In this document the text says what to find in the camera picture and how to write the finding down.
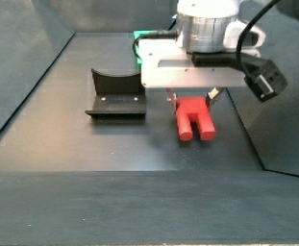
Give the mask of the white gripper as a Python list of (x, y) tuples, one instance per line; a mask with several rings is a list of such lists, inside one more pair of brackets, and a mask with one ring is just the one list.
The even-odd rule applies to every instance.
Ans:
[(145, 88), (165, 88), (173, 112), (177, 109), (177, 94), (172, 88), (213, 87), (205, 96), (209, 108), (224, 87), (245, 85), (232, 53), (189, 55), (171, 39), (142, 39), (138, 56), (141, 84)]

